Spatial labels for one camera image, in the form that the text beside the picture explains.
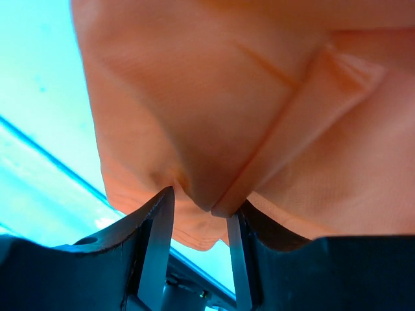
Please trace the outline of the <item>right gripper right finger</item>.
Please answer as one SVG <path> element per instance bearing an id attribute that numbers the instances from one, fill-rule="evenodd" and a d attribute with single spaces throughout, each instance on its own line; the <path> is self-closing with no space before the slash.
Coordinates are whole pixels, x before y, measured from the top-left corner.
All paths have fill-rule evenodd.
<path id="1" fill-rule="evenodd" d="M 227 221 L 239 310 L 413 310 L 414 237 L 306 239 L 244 202 Z"/>

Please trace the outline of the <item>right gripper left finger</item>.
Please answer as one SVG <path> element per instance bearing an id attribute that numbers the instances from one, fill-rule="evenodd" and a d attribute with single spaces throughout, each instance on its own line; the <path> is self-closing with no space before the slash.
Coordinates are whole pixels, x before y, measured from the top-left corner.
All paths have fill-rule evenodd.
<path id="1" fill-rule="evenodd" d="M 174 218 L 167 187 L 73 245 L 1 236 L 2 310 L 159 310 Z"/>

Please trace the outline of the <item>orange t-shirt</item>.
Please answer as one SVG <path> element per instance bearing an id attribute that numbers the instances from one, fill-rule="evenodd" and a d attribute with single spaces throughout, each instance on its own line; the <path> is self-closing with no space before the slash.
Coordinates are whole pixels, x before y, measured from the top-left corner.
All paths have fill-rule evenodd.
<path id="1" fill-rule="evenodd" d="M 108 201 L 174 238 L 250 200 L 306 238 L 414 232 L 413 1 L 72 1 Z"/>

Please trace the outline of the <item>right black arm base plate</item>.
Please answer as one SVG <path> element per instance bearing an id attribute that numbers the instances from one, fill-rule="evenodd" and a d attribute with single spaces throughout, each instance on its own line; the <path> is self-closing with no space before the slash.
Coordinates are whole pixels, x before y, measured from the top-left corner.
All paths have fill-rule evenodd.
<path id="1" fill-rule="evenodd" d="M 236 296 L 174 248 L 170 249 L 162 310 L 237 310 Z"/>

